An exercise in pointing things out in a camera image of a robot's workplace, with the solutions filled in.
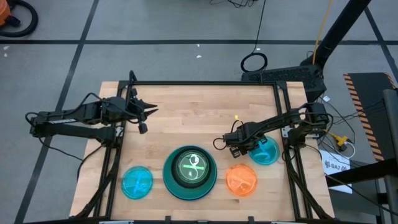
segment orange bowl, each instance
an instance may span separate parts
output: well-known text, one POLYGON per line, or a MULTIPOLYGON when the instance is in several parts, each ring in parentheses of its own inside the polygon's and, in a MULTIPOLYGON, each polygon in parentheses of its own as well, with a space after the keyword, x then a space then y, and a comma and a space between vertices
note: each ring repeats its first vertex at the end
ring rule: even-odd
POLYGON ((228 190, 238 197, 248 197, 257 188, 257 175, 245 164, 230 167, 225 180, 228 190))
POLYGON ((10 7, 6 0, 0 0, 0 26, 6 23, 6 19, 11 15, 10 7))

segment transparent orange bowl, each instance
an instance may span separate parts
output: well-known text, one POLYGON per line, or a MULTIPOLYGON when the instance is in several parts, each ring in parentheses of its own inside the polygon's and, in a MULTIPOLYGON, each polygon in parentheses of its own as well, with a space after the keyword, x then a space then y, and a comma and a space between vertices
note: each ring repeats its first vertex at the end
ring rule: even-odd
POLYGON ((230 167, 225 182, 228 190, 238 197, 248 197, 257 189, 257 175, 245 164, 230 167))

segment dark green bowl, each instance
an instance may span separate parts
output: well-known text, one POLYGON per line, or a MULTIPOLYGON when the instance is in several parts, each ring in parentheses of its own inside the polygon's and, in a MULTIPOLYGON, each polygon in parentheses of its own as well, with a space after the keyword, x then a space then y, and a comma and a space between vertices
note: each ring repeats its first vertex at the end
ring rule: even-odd
POLYGON ((166 162, 163 167, 163 181, 167 190, 182 200, 197 200, 199 198, 204 197, 206 194, 210 192, 210 190, 214 187, 217 179, 217 166, 216 162, 212 158, 212 156, 206 152, 204 149, 197 146, 184 146, 177 150, 175 150, 169 157, 166 159, 166 162), (198 172, 198 176, 196 171, 193 171, 193 174, 189 173, 189 169, 192 167, 189 164, 185 164, 187 158, 189 156, 190 163, 196 164, 195 168, 201 167, 198 172), (179 169, 178 167, 188 168, 188 170, 179 169))

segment orange and black striped tape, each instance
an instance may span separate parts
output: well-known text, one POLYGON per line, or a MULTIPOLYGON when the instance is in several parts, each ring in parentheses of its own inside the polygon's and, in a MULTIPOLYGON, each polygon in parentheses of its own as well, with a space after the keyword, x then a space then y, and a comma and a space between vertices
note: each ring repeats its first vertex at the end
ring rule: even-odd
POLYGON ((392 89, 396 89, 397 87, 396 87, 396 85, 394 84, 394 81, 392 81, 392 78, 391 78, 390 74, 388 74, 388 73, 386 73, 386 72, 384 72, 384 74, 386 74, 386 75, 387 75, 387 78, 390 80, 392 89))
POLYGON ((356 111, 358 112, 358 118, 362 123, 363 129, 365 130, 366 137, 368 137, 368 142, 371 145, 373 156, 376 159, 376 161, 383 161, 384 158, 379 149, 379 144, 377 143, 376 137, 373 135, 372 127, 369 123, 369 120, 366 118, 366 113, 363 110, 362 103, 359 100, 359 96, 355 90, 354 83, 348 74, 344 74, 344 80, 347 84, 349 94, 351 95, 351 98, 353 99, 354 107, 355 107, 356 111))

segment black floor line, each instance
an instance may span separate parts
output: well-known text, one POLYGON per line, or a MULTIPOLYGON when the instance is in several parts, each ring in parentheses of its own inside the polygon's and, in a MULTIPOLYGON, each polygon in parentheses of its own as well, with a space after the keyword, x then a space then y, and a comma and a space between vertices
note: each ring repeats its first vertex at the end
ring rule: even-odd
MULTIPOLYGON (((0 44, 70 45, 81 40, 0 40, 0 44)), ((162 44, 255 44, 256 40, 84 40, 84 44, 98 45, 162 45, 162 44)), ((342 40, 339 45, 398 45, 398 40, 342 40)), ((313 45, 315 40, 259 40, 267 45, 313 45)))
MULTIPOLYGON (((73 60, 71 62, 71 65, 70 65, 70 68, 68 71, 68 75, 65 79, 65 83, 63 84, 60 98, 58 99, 58 103, 55 108, 56 111, 62 110, 63 104, 65 103, 65 99, 67 97, 68 90, 69 90, 70 84, 72 82, 73 75, 75 74, 76 66, 79 61, 81 51, 84 46, 84 40, 87 38, 87 34, 90 29, 91 22, 93 21, 93 18, 94 18, 94 14, 95 14, 95 11, 96 11, 96 8, 98 5, 98 1, 99 0, 94 0, 93 5, 91 6, 90 13, 88 15, 85 27, 83 29, 83 33, 81 34, 81 37, 80 37, 80 42, 76 48, 75 55, 73 56, 73 60)), ((46 143, 46 145, 49 145, 51 143, 51 140, 52 140, 51 137, 45 138, 44 143, 46 143)), ((42 171, 42 168, 43 168, 43 165, 45 162, 45 158, 47 157, 48 150, 49 150, 48 147, 45 147, 45 146, 42 146, 42 148, 40 150, 39 158, 36 161, 36 165, 34 167, 32 176, 30 177, 29 184, 28 184, 25 194, 24 194, 24 198, 22 199, 21 205, 18 209, 17 217, 14 222, 15 224, 23 223, 25 220, 25 216, 26 216, 30 201, 32 200, 32 196, 33 196, 34 190, 36 188, 37 181, 40 177, 40 173, 42 171)))
POLYGON ((394 60, 394 58, 392 57, 390 50, 388 49, 383 36, 380 33, 379 28, 376 25, 376 21, 374 20, 371 11, 369 10, 369 8, 367 7, 365 9, 365 15, 369 20, 369 23, 371 24, 371 27, 373 29, 374 34, 377 37, 377 40, 380 41, 380 47, 384 53, 384 56, 386 57, 386 60, 388 62, 388 65, 390 66, 390 69, 392 71, 392 74, 395 76, 396 80, 398 80, 398 68, 397 68, 397 64, 394 60))

